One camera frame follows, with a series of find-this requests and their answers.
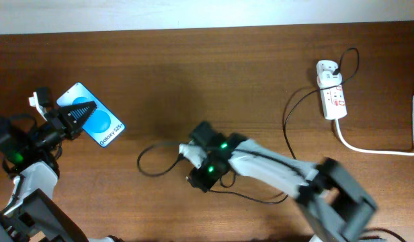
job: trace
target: wood grain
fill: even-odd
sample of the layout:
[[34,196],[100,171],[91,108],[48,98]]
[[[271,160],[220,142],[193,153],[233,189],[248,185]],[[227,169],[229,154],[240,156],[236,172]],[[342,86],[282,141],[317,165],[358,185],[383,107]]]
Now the wood grain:
[[[47,85],[58,97],[80,81],[126,124],[106,149],[86,134],[63,145],[54,201],[89,237],[248,241],[310,235],[291,200],[266,206],[203,194],[185,181],[189,163],[152,179],[137,171],[136,157],[160,140],[187,141],[202,120],[290,155],[281,131],[289,98],[307,88],[295,94],[293,105],[314,88],[318,60],[338,60],[350,46],[360,50],[361,66],[344,87],[343,135],[366,149],[409,150],[414,22],[0,36],[0,115],[27,112],[40,120],[27,101],[36,87]],[[354,61],[346,57],[344,76]],[[346,149],[319,103],[313,95],[291,117],[288,136],[296,156],[341,161],[380,207],[370,226],[414,241],[414,157]],[[147,155],[144,167],[164,169],[175,150]],[[0,167],[0,210],[12,187]],[[261,199],[277,192],[244,177],[232,190]]]

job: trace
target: wall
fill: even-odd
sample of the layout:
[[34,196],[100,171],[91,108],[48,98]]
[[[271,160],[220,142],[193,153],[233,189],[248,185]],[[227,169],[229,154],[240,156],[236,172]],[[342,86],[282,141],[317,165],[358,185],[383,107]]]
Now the wall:
[[414,1],[0,0],[0,34],[414,20]]

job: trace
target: power strip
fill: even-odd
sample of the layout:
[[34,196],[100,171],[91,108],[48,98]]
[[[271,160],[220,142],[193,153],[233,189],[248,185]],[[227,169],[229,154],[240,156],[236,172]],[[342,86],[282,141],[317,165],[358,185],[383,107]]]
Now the power strip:
[[328,120],[339,119],[347,115],[343,87],[339,85],[342,81],[341,73],[333,75],[337,68],[337,63],[332,60],[320,60],[316,65],[319,87],[321,89],[332,87],[321,90],[323,115]]

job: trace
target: charging cable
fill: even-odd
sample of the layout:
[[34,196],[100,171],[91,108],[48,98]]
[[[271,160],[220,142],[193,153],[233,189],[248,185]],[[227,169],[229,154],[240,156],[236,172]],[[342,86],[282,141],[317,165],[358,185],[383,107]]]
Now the charging cable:
[[[413,146],[414,146],[414,95],[412,100],[412,131],[413,131]],[[340,125],[339,120],[335,119],[335,129],[337,130],[337,135],[340,138],[340,141],[345,145],[347,148],[357,151],[357,152],[363,152],[363,153],[369,153],[369,154],[380,154],[380,155],[406,155],[406,156],[414,156],[414,150],[411,152],[402,152],[402,151],[373,151],[373,150],[366,150],[366,149],[360,149],[356,148],[352,145],[350,145],[346,140],[344,140],[343,135],[340,131]]]

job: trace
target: wooden table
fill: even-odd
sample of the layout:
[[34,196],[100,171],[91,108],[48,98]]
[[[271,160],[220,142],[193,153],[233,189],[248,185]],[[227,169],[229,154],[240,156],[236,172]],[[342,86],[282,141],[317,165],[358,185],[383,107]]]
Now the wooden table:
[[[188,141],[202,120],[290,156],[282,134],[288,100],[300,90],[294,105],[316,87],[317,61],[338,61],[350,46],[359,49],[361,65],[344,87],[343,135],[366,149],[411,149],[414,22],[0,36],[0,115],[27,112],[41,120],[28,105],[36,87],[49,86],[58,97],[82,82],[125,123],[122,136],[105,149],[87,134],[63,145],[54,201],[89,237],[248,241],[310,235],[292,200],[268,206],[203,194],[185,180],[188,162],[153,179],[137,171],[136,157],[160,140]],[[343,76],[354,68],[349,54]],[[288,125],[296,156],[341,161],[380,207],[370,226],[414,241],[414,157],[353,152],[331,128],[319,96],[310,96]],[[176,150],[149,154],[142,165],[160,171]],[[0,210],[12,188],[0,154]],[[245,177],[231,190],[260,199],[277,193]]]

